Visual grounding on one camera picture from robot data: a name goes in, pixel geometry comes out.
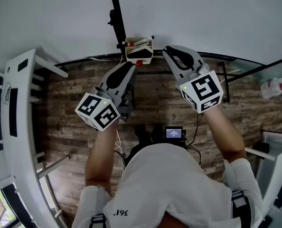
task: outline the black strap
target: black strap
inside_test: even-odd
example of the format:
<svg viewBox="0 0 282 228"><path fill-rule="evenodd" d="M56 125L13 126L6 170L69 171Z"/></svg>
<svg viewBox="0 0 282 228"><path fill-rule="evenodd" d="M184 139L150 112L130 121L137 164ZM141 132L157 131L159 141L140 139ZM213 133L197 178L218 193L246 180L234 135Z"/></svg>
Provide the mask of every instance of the black strap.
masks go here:
<svg viewBox="0 0 282 228"><path fill-rule="evenodd" d="M106 218L104 214L98 214L92 217L89 228L106 228Z"/></svg>
<svg viewBox="0 0 282 228"><path fill-rule="evenodd" d="M249 199L240 190L232 192L233 218L239 217L241 228L251 227L251 207Z"/></svg>

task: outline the shirt sleeve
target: shirt sleeve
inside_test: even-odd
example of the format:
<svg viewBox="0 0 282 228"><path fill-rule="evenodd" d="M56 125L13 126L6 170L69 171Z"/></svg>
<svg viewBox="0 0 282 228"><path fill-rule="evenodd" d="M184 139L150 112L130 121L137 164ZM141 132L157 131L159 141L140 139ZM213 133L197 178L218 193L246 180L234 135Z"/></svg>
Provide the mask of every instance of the shirt sleeve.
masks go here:
<svg viewBox="0 0 282 228"><path fill-rule="evenodd" d="M81 192L79 207L72 228L89 228L92 217L103 214L103 208L110 200L101 186L87 186Z"/></svg>
<svg viewBox="0 0 282 228"><path fill-rule="evenodd" d="M232 163L225 162L227 185L232 190L241 190L249 199L251 207L251 227L256 228L263 219L263 199L251 164L246 159L237 159Z"/></svg>

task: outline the white t-shirt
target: white t-shirt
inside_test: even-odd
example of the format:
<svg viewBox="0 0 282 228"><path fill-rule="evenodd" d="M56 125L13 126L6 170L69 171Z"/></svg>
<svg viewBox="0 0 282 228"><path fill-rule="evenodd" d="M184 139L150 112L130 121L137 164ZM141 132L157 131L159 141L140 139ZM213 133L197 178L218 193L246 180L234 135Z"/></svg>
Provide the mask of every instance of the white t-shirt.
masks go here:
<svg viewBox="0 0 282 228"><path fill-rule="evenodd" d="M239 228L240 218L232 218L232 190L248 197L251 227L258 227L262 196L250 163L225 161L224 176L229 187L205 175L185 149L167 143L147 146L129 162L113 199L100 186L83 189L73 228L89 228L100 213L107 227L155 228L165 212L188 227Z"/></svg>

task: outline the beige container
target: beige container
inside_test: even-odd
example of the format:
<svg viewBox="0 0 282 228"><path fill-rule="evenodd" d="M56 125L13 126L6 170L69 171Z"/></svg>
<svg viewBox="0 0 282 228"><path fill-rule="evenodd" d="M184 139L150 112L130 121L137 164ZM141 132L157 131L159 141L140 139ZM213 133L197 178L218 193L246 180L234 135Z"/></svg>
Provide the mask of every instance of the beige container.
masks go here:
<svg viewBox="0 0 282 228"><path fill-rule="evenodd" d="M145 39L145 38L147 38L147 37L127 37L125 39L125 42L126 43L135 43L135 42L142 40L142 39ZM153 50L152 40L149 40L148 42L150 43L148 45L148 47ZM131 50L135 49L135 48L138 48L138 47L139 46L137 46L137 47L125 47L126 60L128 62L132 62L132 63L135 63L135 64L137 63L138 60L142 60L143 64L150 64L152 56L149 57L149 58L127 58L127 53L130 52Z"/></svg>

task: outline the black pants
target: black pants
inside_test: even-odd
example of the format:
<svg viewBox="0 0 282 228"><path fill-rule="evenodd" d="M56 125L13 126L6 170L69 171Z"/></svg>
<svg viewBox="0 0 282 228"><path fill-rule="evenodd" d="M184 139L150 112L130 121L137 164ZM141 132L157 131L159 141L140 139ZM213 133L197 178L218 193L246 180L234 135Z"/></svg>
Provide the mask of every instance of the black pants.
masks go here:
<svg viewBox="0 0 282 228"><path fill-rule="evenodd" d="M157 144L157 143L171 143L173 145L180 146L184 149L186 149L186 145L184 141L174 140L174 139L161 139L159 141L151 141L150 134L148 133L148 136L145 135L142 139L139 139L139 144L137 144L135 147L132 148L131 153L128 157L124 159L125 166L128 165L128 163L131 161L131 159L143 148L146 146Z"/></svg>

